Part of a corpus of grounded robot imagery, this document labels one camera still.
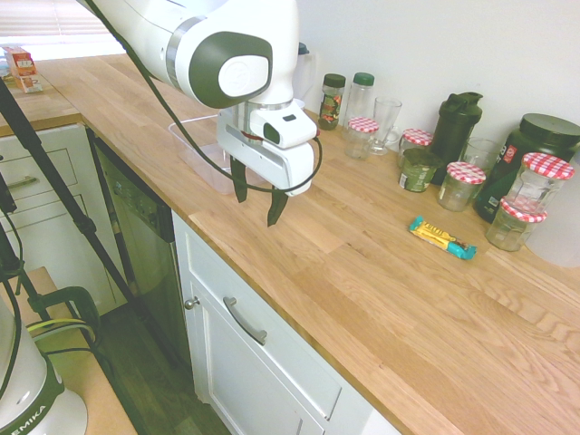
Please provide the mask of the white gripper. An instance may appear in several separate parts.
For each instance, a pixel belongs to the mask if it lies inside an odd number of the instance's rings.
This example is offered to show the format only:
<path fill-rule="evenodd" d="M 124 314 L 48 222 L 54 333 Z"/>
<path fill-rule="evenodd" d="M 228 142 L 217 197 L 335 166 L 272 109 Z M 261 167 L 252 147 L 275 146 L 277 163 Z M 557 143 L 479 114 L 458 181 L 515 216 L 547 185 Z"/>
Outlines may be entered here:
<path fill-rule="evenodd" d="M 273 185 L 266 217 L 269 227 L 277 223 L 289 199 L 281 189 L 298 186 L 314 170 L 314 150 L 308 142 L 286 150 L 265 140 L 253 144 L 234 127 L 232 111 L 218 114 L 217 143 L 230 155 L 230 171 L 239 203 L 247 200 L 246 167 Z"/>

